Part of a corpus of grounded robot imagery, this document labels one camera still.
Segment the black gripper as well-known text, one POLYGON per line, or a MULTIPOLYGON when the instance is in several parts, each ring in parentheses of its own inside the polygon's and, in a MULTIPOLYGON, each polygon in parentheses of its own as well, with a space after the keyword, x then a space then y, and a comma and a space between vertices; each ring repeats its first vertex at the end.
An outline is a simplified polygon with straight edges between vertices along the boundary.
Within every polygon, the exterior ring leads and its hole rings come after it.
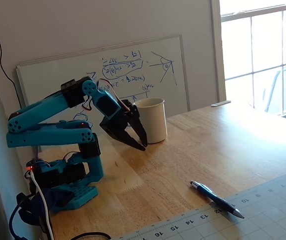
POLYGON ((140 151, 145 151, 147 134, 140 121, 137 106, 128 99, 117 101, 121 109, 111 118, 104 117, 100 127, 112 138, 140 151), (137 142, 125 129, 130 126, 140 138, 142 144, 137 142))

